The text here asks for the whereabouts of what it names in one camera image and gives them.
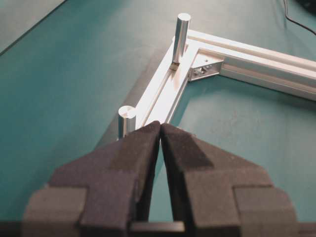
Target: aluminum rod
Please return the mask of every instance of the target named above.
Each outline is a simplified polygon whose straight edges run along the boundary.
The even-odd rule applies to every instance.
[[[190,19],[191,16],[187,13],[180,13],[178,15],[172,56],[172,62],[176,64],[181,63],[185,52]]]

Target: metal post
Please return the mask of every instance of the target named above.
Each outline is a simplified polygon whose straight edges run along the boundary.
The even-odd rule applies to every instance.
[[[136,109],[125,105],[118,110],[118,138],[125,137],[128,133],[135,130]]]
[[[178,15],[176,34],[174,39],[172,62],[179,64],[184,55],[187,34],[189,29],[191,16],[187,13],[180,13]]]

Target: aluminum frame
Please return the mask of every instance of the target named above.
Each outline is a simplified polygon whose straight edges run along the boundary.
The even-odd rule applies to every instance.
[[[188,31],[181,63],[172,64],[174,40],[136,106],[136,129],[170,122],[189,81],[223,75],[316,101],[316,62]]]

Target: black foam pad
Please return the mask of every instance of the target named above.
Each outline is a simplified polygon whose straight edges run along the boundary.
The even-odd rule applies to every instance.
[[[81,227],[125,236],[131,220],[147,220],[159,149],[157,121],[57,168],[50,187],[84,187]]]
[[[161,144],[174,219],[184,221],[192,236],[241,236],[246,223],[240,219],[243,210],[238,207],[240,199],[236,200],[234,189],[273,189],[264,168],[169,124],[161,126]]]

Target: green work surface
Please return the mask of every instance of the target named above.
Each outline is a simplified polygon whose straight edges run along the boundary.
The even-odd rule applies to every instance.
[[[0,220],[20,220],[31,193],[43,187],[56,167],[94,149],[142,72],[157,52],[167,50],[178,13],[191,14],[193,30],[316,60],[314,35],[286,22],[282,4],[66,1],[0,56]],[[316,18],[296,2],[290,0],[289,8],[293,18],[316,25]],[[195,100],[204,100],[198,116]],[[203,122],[197,125],[193,118]],[[312,160],[306,164],[315,151],[312,120],[313,102],[216,77],[188,86],[173,123],[245,158],[271,164],[267,169],[276,184],[292,193],[298,185],[313,185]],[[271,163],[272,156],[285,162]],[[283,165],[280,180],[275,170]],[[172,220],[161,154],[156,170],[150,220]],[[304,174],[306,182],[293,179],[290,187],[287,173]],[[300,194],[291,194],[295,204],[304,198]],[[305,205],[297,209],[301,220],[313,218]]]

